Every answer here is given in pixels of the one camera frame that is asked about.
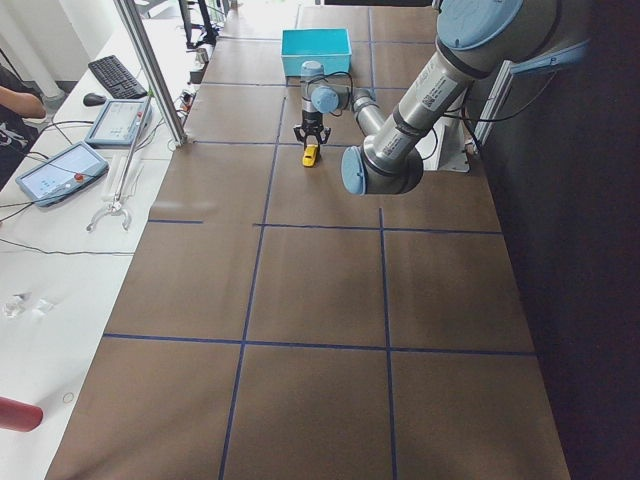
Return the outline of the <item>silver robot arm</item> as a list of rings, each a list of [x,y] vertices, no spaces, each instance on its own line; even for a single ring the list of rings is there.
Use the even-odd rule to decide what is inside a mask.
[[[371,94],[328,82],[324,63],[300,70],[302,122],[293,132],[306,144],[327,142],[323,116],[352,109],[365,139],[347,148],[341,175],[354,195],[402,194],[423,175],[419,141],[476,80],[502,62],[557,70],[586,53],[589,1],[436,1],[435,52],[393,112],[384,117]]]

